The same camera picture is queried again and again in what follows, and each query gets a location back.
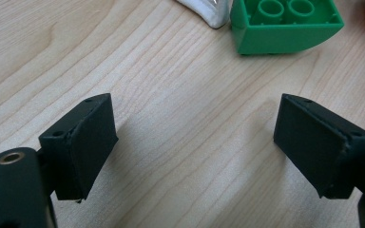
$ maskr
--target tabletop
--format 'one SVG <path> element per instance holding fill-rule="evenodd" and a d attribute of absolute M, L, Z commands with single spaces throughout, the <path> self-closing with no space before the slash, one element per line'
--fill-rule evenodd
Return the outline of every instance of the tabletop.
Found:
<path fill-rule="evenodd" d="M 335 3 L 323 44 L 241 56 L 174 0 L 0 0 L 0 152 L 111 93 L 119 141 L 59 227 L 358 227 L 358 190 L 320 199 L 273 143 L 282 93 L 365 129 L 365 0 Z"/>

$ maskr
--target green toy block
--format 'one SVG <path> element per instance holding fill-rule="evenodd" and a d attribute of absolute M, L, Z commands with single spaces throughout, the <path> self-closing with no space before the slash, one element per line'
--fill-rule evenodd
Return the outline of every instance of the green toy block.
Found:
<path fill-rule="evenodd" d="M 234 0 L 230 19 L 239 54 L 298 52 L 343 28 L 332 0 Z"/>

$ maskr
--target black mechanical part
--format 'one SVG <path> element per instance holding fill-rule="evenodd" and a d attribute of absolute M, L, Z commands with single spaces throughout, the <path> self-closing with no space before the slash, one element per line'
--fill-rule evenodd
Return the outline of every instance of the black mechanical part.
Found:
<path fill-rule="evenodd" d="M 283 94 L 274 141 L 320 197 L 348 199 L 357 187 L 365 227 L 365 130 L 313 101 Z"/>
<path fill-rule="evenodd" d="M 0 154 L 0 228 L 57 227 L 50 200 L 86 199 L 118 141 L 110 94 L 76 105 L 40 137 L 42 148 Z"/>

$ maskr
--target white object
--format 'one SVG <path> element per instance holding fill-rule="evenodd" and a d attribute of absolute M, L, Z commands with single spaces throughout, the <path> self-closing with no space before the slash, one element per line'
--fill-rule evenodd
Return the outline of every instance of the white object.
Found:
<path fill-rule="evenodd" d="M 229 20 L 228 0 L 177 0 L 195 11 L 213 29 L 218 29 Z"/>

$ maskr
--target green plastic brick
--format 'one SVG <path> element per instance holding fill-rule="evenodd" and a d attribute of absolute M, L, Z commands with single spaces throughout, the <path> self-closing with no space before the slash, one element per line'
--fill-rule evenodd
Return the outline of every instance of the green plastic brick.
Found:
<path fill-rule="evenodd" d="M 234 0 L 230 19 L 239 54 L 298 52 L 343 28 L 331 0 Z"/>

